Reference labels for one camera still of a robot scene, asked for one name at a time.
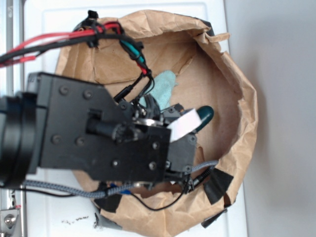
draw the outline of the screw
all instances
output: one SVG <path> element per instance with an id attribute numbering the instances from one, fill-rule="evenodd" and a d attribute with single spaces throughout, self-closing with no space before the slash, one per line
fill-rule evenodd
<path id="1" fill-rule="evenodd" d="M 154 143 L 153 143 L 153 149 L 154 149 L 154 150 L 158 150 L 159 147 L 160 147 L 159 142 L 154 142 Z"/>
<path id="2" fill-rule="evenodd" d="M 148 167 L 150 170 L 155 170 L 157 168 L 157 164 L 156 162 L 152 161 L 149 163 Z"/>
<path id="3" fill-rule="evenodd" d="M 171 166 L 171 162 L 167 160 L 167 161 L 166 161 L 166 169 L 169 169 L 170 166 Z"/>
<path id="4" fill-rule="evenodd" d="M 77 146 L 83 146 L 84 145 L 84 138 L 83 137 L 79 137 L 76 139 L 76 145 Z"/>
<path id="5" fill-rule="evenodd" d="M 9 227 L 9 229 L 11 229 L 11 227 L 15 225 L 15 222 L 16 218 L 12 214 L 8 214 L 4 218 L 4 223 Z"/>
<path id="6" fill-rule="evenodd" d="M 54 135 L 51 137 L 51 142 L 54 145 L 57 145 L 61 142 L 61 136 L 60 135 Z"/>
<path id="7" fill-rule="evenodd" d="M 195 137 L 194 135 L 191 135 L 188 137 L 188 140 L 190 144 L 195 145 L 197 141 L 197 137 Z"/>
<path id="8" fill-rule="evenodd" d="M 186 172 L 190 172 L 192 170 L 192 167 L 190 165 L 186 165 L 184 169 Z"/>
<path id="9" fill-rule="evenodd" d="M 126 105 L 121 105 L 120 108 L 121 108 L 122 110 L 126 110 Z"/>
<path id="10" fill-rule="evenodd" d="M 62 85 L 60 88 L 59 88 L 59 92 L 60 94 L 62 95 L 67 95 L 68 92 L 69 92 L 69 88 L 65 85 Z"/>
<path id="11" fill-rule="evenodd" d="M 93 97 L 93 94 L 92 94 L 92 91 L 91 90 L 85 90 L 83 92 L 83 97 L 86 99 L 86 100 L 89 100 Z"/>
<path id="12" fill-rule="evenodd" d="M 118 167 L 119 165 L 119 160 L 115 159 L 114 161 L 112 161 L 112 166 L 115 168 L 115 167 Z"/>

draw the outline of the dark green handle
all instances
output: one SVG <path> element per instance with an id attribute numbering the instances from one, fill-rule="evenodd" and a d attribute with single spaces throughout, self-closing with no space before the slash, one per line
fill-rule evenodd
<path id="1" fill-rule="evenodd" d="M 197 110 L 197 114 L 202 120 L 202 124 L 196 129 L 196 133 L 201 131 L 214 117 L 214 110 L 210 106 L 202 106 Z"/>

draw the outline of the red wire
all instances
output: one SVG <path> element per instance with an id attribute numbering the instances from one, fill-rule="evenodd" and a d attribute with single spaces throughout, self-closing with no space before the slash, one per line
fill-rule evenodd
<path id="1" fill-rule="evenodd" d="M 106 22 L 104 24 L 104 27 L 105 27 L 106 30 L 116 28 L 118 34 L 121 33 L 120 25 L 118 23 Z M 103 33 L 103 30 L 102 30 L 101 27 L 97 26 L 97 30 L 98 30 L 98 32 Z M 64 36 L 62 38 L 58 38 L 58 39 L 55 39 L 55 40 L 49 42 L 49 43 L 52 43 L 52 42 L 56 42 L 56 41 L 59 41 L 59 40 L 67 40 L 67 39 L 79 38 L 79 37 L 84 37 L 84 36 L 92 36 L 94 34 L 95 34 L 95 32 L 94 32 L 93 29 L 91 29 L 91 30 L 84 30 L 84 31 L 75 31 L 75 32 L 60 32 L 60 33 L 44 34 L 44 35 L 40 35 L 40 36 L 36 36 L 34 38 L 31 38 L 31 39 L 28 39 L 27 41 L 21 43 L 17 47 L 15 47 L 12 50 L 10 50 L 9 53 L 18 51 L 18 50 L 24 48 L 25 46 L 27 46 L 27 45 L 29 45 L 29 44 L 31 44 L 33 42 L 36 42 L 38 40 L 43 40 L 43 39 L 46 39 L 46 38 L 62 37 L 62 36 Z"/>
<path id="2" fill-rule="evenodd" d="M 120 28 L 120 24 L 118 22 L 115 22 L 115 21 L 106 22 L 106 23 L 104 23 L 103 26 L 104 26 L 104 28 L 106 30 L 116 29 L 116 32 L 118 34 L 121 34 L 121 28 Z M 97 31 L 99 33 L 103 33 L 102 27 L 97 26 Z M 47 38 L 55 37 L 57 39 L 49 41 L 49 42 L 46 42 L 46 43 L 44 43 L 44 45 L 48 44 L 48 43 L 54 43 L 54 42 L 57 42 L 57 41 L 60 41 L 60 40 L 68 40 L 68 39 L 74 39 L 74 38 L 85 37 L 85 36 L 92 36 L 92 35 L 95 35 L 95 31 L 93 29 L 83 30 L 83 31 L 75 31 L 75 32 L 59 32 L 59 33 L 43 34 L 43 35 L 36 36 L 34 38 L 31 38 L 31 39 L 28 39 L 27 41 L 22 42 L 20 45 L 18 45 L 15 48 L 11 49 L 8 53 L 12 53 L 12 52 L 18 51 L 18 50 L 24 48 L 25 46 L 27 46 L 27 45 L 29 45 L 31 43 L 34 43 L 34 42 L 36 42 L 38 40 L 44 40 L 44 39 L 47 39 Z M 34 56 L 34 55 L 33 56 L 21 57 L 21 58 L 16 59 L 16 60 L 8 61 L 7 63 L 4 62 L 4 63 L 0 64 L 0 68 L 11 66 L 11 65 L 14 65 L 14 64 L 17 64 L 17 63 L 24 63 L 24 62 L 27 62 L 27 61 L 32 61 L 32 60 L 35 60 L 35 59 L 36 59 L 36 56 Z M 142 70 L 143 74 L 146 75 L 147 74 L 147 70 L 145 68 L 141 67 L 139 64 L 137 64 L 137 65 L 140 67 L 140 69 Z"/>

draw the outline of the teal object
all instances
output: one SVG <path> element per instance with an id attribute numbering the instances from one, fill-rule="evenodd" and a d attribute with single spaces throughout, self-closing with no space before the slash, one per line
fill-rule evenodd
<path id="1" fill-rule="evenodd" d="M 196 129 L 196 133 L 201 131 L 214 117 L 214 110 L 210 106 L 202 106 L 197 110 L 199 118 L 202 120 L 202 124 Z"/>
<path id="2" fill-rule="evenodd" d="M 170 107 L 171 93 L 176 83 L 176 75 L 170 71 L 164 71 L 154 78 L 155 86 L 150 94 L 157 101 L 160 110 Z M 140 99 L 140 104 L 146 106 L 144 98 Z"/>
<path id="3" fill-rule="evenodd" d="M 133 52 L 133 54 L 135 54 L 135 58 L 137 58 L 140 55 L 140 52 L 138 52 L 137 49 L 134 48 L 134 46 L 132 46 L 129 42 L 121 40 L 121 43 L 128 47 L 129 50 Z M 143 57 L 139 57 L 139 61 L 143 63 L 145 60 Z"/>

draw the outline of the black tape strip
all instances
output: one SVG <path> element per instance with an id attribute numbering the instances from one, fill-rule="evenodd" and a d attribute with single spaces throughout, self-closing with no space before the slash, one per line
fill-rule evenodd
<path id="1" fill-rule="evenodd" d="M 223 210 L 221 211 L 220 213 L 216 214 L 215 216 L 212 216 L 211 218 L 207 219 L 206 221 L 202 222 L 201 225 L 204 227 L 204 228 L 207 228 L 209 227 L 214 221 L 217 220 L 218 217 L 220 217 L 224 212 L 227 212 L 227 210 Z"/>
<path id="2" fill-rule="evenodd" d="M 95 199 L 94 202 L 103 210 L 111 213 L 116 213 L 121 198 L 122 195 L 115 194 L 107 198 Z"/>
<path id="3" fill-rule="evenodd" d="M 211 24 L 210 22 L 208 22 L 208 21 L 204 21 L 204 20 L 199 19 L 199 18 L 196 18 L 196 17 L 195 17 L 195 19 L 200 20 L 200 21 L 201 21 L 201 22 L 203 22 L 206 26 L 208 26 L 208 27 L 210 27 L 210 28 L 211 28 L 208 32 L 206 32 L 209 36 L 215 36 L 214 31 L 213 31 L 212 24 Z"/>
<path id="4" fill-rule="evenodd" d="M 209 176 L 203 186 L 209 202 L 214 204 L 224 196 L 234 177 L 219 169 L 213 169 Z"/>
<path id="5" fill-rule="evenodd" d="M 116 230 L 122 230 L 123 227 L 119 226 L 114 221 L 109 220 L 108 218 L 101 216 L 100 210 L 95 206 L 95 222 L 93 227 L 96 229 L 98 226 L 107 227 Z"/>

